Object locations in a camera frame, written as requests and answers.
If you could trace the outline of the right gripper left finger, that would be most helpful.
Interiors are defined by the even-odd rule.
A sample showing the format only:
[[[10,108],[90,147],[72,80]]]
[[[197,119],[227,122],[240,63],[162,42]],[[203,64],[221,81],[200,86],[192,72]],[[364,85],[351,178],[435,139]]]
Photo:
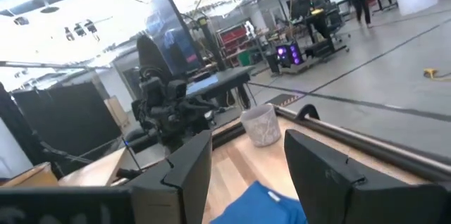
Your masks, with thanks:
[[[189,139],[128,182],[133,223],[201,223],[211,178],[212,131]]]

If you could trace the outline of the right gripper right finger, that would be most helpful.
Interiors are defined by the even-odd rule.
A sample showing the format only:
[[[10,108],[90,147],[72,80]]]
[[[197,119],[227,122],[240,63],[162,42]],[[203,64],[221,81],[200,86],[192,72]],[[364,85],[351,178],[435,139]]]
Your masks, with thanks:
[[[286,130],[284,150],[309,223],[450,223],[443,185],[409,185],[296,130]]]

